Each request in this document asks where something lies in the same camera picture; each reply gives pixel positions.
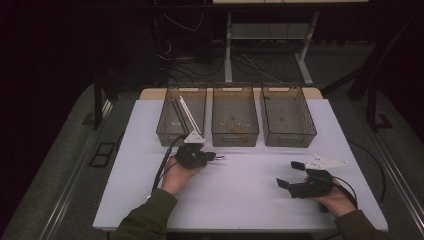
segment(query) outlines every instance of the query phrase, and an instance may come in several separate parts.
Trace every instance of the dark floor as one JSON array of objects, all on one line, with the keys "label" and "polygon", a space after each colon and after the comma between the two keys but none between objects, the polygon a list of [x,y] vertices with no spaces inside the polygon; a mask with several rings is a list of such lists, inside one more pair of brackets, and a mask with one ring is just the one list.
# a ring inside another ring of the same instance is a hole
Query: dark floor
[{"label": "dark floor", "polygon": [[[293,53],[299,49],[299,44],[285,42],[274,44],[261,43],[259,49],[262,50],[259,51],[256,45],[236,43],[232,48],[233,81],[249,81],[255,84],[275,79],[301,82],[293,57]],[[181,59],[177,61],[175,67],[169,70],[169,81],[206,81],[211,84],[215,81],[224,81],[223,51],[220,50],[219,43],[216,45],[218,50],[212,63],[197,62],[186,58],[190,56],[180,56]],[[314,86],[323,88],[351,73],[368,58],[372,49],[373,44],[370,43],[312,44],[306,57],[306,64]],[[350,101],[346,97],[348,89],[349,84],[346,84],[324,97],[330,100],[375,198],[379,200],[383,190],[381,173],[375,159],[384,162],[384,153],[381,153],[377,139],[384,144],[389,157],[401,171],[417,201],[423,203],[423,142],[382,94],[378,96],[378,113],[385,114],[393,128],[379,130],[378,134],[372,133],[364,121],[366,99],[358,102]],[[82,125],[87,114],[93,112],[92,92],[90,87],[75,103],[55,144],[3,235],[3,240],[107,238],[107,234],[94,229],[92,223],[113,167],[119,139],[125,131],[139,93],[122,93],[117,101],[111,103],[110,112],[106,111],[105,120],[99,130],[93,131],[92,126]],[[117,144],[108,166],[89,167],[88,162],[102,142]],[[387,174],[386,179],[387,186],[381,209],[389,224],[390,235],[394,239],[424,239],[410,214],[408,205],[405,204],[403,195],[399,193],[397,184]],[[56,213],[54,216],[57,218],[49,221],[52,213]],[[330,233],[314,234],[314,239],[322,239],[328,234]],[[231,236],[231,239],[250,238],[246,235]],[[303,238],[261,235],[256,239]]]}]

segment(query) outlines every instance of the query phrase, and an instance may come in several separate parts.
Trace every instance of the plastic container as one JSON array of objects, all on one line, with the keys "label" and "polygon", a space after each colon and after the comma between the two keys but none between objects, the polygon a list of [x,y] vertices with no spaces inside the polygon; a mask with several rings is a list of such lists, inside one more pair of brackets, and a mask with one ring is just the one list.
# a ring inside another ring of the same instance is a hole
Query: plastic container
[{"label": "plastic container", "polygon": [[307,148],[317,135],[299,84],[262,83],[261,113],[266,146]]},{"label": "plastic container", "polygon": [[251,83],[215,83],[212,107],[215,147],[254,147],[259,127]]},{"label": "plastic container", "polygon": [[[156,129],[162,146],[169,147],[175,138],[187,135],[194,129],[179,101],[180,96],[204,137],[206,93],[207,85],[204,83],[169,84]],[[184,139],[179,139],[174,146],[182,146],[183,141]]]}]

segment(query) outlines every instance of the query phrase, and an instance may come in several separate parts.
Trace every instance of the jacket sleeve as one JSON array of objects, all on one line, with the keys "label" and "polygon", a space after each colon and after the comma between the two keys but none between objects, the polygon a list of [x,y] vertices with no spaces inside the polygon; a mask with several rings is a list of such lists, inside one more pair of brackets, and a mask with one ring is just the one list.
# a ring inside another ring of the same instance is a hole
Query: jacket sleeve
[{"label": "jacket sleeve", "polygon": [[132,210],[122,220],[112,239],[166,239],[168,219],[176,204],[174,196],[156,189],[145,204]]},{"label": "jacket sleeve", "polygon": [[390,240],[384,232],[374,228],[360,210],[350,212],[337,218],[334,223],[343,239],[346,240]]}]

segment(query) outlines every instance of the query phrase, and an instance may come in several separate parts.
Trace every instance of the white table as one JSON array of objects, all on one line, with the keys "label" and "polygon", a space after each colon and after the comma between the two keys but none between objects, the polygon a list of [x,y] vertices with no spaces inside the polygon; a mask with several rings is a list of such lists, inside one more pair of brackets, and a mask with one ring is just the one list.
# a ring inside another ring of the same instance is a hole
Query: white table
[{"label": "white table", "polygon": [[[292,199],[275,178],[302,182],[306,173],[290,167],[307,162],[312,154],[348,161],[330,173],[350,183],[359,208],[373,225],[387,230],[387,222],[366,183],[327,100],[308,99],[317,136],[307,149],[266,147],[262,130],[254,148],[215,148],[210,133],[212,101],[207,101],[206,144],[202,150],[225,155],[194,176],[177,196],[178,204],[168,223],[169,231],[209,232],[320,232],[335,229],[330,214],[317,203]],[[167,148],[156,135],[163,100],[136,102],[94,228],[113,231],[150,195],[153,179]],[[259,102],[256,102],[262,129]]]}]

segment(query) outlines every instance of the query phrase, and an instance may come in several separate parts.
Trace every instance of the hand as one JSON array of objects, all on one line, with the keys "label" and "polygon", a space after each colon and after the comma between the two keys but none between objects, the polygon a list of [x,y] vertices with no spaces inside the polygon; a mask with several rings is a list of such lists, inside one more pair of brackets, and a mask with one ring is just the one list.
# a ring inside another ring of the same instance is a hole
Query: hand
[{"label": "hand", "polygon": [[177,193],[184,188],[188,180],[196,173],[200,172],[202,168],[203,167],[194,169],[184,168],[174,157],[170,157],[164,167],[166,173],[163,176],[162,190],[174,196],[177,195]]},{"label": "hand", "polygon": [[[334,183],[340,185],[340,183],[335,179]],[[333,187],[329,194],[322,197],[311,198],[311,200],[317,201],[326,206],[335,217],[341,217],[356,210],[356,207],[349,198],[336,187]]]}]

